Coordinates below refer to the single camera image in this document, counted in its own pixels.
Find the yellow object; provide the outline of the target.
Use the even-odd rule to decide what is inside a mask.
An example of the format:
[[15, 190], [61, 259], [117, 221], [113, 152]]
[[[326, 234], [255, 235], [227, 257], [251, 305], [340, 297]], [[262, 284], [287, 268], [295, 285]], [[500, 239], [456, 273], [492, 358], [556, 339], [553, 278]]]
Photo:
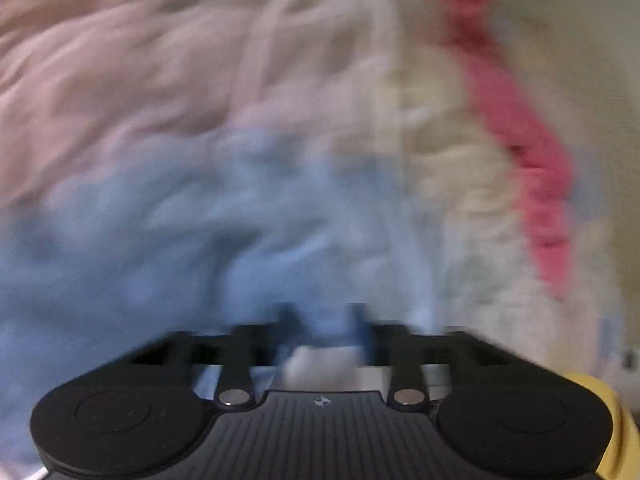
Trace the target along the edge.
[[608, 408], [612, 431], [596, 474], [604, 480], [638, 480], [640, 469], [639, 429], [620, 396], [605, 382], [592, 376], [568, 373], [566, 378], [594, 393]]

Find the pink bed quilt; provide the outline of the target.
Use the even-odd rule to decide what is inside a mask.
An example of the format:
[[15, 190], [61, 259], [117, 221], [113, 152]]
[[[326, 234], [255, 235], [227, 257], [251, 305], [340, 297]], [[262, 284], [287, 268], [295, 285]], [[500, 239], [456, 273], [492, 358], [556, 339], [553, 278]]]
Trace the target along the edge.
[[438, 221], [440, 330], [606, 376], [622, 309], [582, 116], [491, 10], [501, 61], [572, 162], [561, 299], [529, 251], [514, 163], [473, 110], [444, 0], [1, 0], [1, 210], [162, 136], [259, 130], [393, 155]]

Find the light blue blanket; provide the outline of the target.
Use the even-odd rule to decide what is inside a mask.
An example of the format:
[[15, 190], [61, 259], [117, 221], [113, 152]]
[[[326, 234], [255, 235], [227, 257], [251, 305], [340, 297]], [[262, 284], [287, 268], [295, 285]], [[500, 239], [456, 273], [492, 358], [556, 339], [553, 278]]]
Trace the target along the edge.
[[1, 211], [1, 474], [40, 467], [53, 387], [164, 333], [219, 333], [292, 304], [303, 344], [348, 310], [436, 332], [438, 225], [398, 157], [271, 131], [162, 136]]

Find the red pink garment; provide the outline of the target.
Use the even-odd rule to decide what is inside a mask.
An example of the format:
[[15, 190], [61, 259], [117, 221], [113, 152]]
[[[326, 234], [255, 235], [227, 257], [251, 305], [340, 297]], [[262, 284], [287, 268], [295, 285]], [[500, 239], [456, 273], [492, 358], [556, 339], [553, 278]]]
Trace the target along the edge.
[[552, 296], [561, 299], [572, 267], [570, 155], [501, 61], [489, 25], [490, 0], [444, 3], [448, 42], [460, 60], [473, 110], [514, 163], [529, 251]]

